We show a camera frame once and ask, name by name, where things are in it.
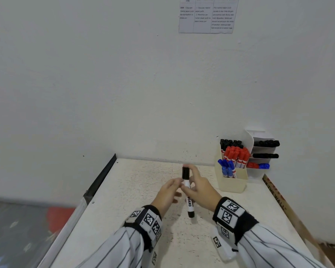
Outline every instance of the wrist strap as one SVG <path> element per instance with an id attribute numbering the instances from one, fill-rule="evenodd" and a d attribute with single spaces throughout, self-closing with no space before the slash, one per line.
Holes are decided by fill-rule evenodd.
<path id="1" fill-rule="evenodd" d="M 212 218 L 219 233 L 229 243 L 237 245 L 243 235 L 259 222 L 237 202 L 223 197 L 218 202 Z"/>
<path id="2" fill-rule="evenodd" d="M 137 230 L 143 237 L 144 250 L 151 251 L 162 233 L 162 221 L 158 209 L 152 205 L 136 208 L 125 220 L 123 226 Z"/>

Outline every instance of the table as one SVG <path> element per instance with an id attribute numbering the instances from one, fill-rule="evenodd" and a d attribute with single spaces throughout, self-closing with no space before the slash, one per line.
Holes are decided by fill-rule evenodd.
<path id="1" fill-rule="evenodd" d="M 117 159 L 52 268 L 70 268 L 81 263 L 119 228 L 134 208 L 151 203 L 170 178 L 181 177 L 181 167 L 177 163 Z M 198 168 L 218 188 L 213 166 Z M 242 194 L 220 194 L 234 199 L 259 222 L 271 226 L 312 256 L 263 181 L 250 181 Z M 195 214 L 193 220 L 188 217 L 183 198 L 170 207 L 163 219 L 164 232 L 159 241 L 156 267 L 245 267 L 239 259 L 228 264 L 220 260 L 209 235 L 211 226 L 215 225 L 213 213 L 196 205 Z"/>

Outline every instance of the gray surface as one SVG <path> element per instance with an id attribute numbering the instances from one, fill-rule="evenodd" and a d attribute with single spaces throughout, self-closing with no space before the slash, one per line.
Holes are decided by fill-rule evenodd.
<path id="1" fill-rule="evenodd" d="M 0 202 L 0 268 L 37 267 L 53 243 L 47 207 Z"/>

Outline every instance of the marker organizer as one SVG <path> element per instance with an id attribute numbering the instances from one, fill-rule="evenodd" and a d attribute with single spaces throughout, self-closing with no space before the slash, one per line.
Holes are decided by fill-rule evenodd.
<path id="1" fill-rule="evenodd" d="M 239 139 L 249 152 L 252 150 L 253 138 L 246 131 L 243 131 L 241 135 L 229 136 L 225 139 Z M 246 168 L 235 168 L 237 175 L 236 179 L 226 178 L 223 176 L 222 167 L 218 163 L 218 160 L 220 159 L 223 159 L 223 157 L 221 153 L 221 145 L 218 143 L 215 154 L 215 173 L 219 189 L 224 192 L 242 193 L 247 186 L 248 180 Z"/>
<path id="2" fill-rule="evenodd" d="M 274 154 L 275 149 L 279 146 L 279 142 L 276 141 L 271 134 L 261 130 L 246 130 L 253 138 L 253 147 L 251 154 L 258 154 L 256 157 L 250 157 L 248 162 L 250 163 L 247 167 L 248 177 L 254 179 L 263 178 L 264 174 L 270 169 L 270 161 L 274 158 L 278 158 L 277 154 Z M 268 168 L 257 167 L 261 165 L 268 165 Z"/>

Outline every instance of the striped sleeve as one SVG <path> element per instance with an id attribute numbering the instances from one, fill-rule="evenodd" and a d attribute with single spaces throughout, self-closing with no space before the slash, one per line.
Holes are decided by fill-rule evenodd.
<path id="1" fill-rule="evenodd" d="M 260 223 L 247 231 L 237 246 L 247 268 L 325 268 Z"/>
<path id="2" fill-rule="evenodd" d="M 144 241 L 138 231 L 122 227 L 76 268 L 141 267 Z"/>

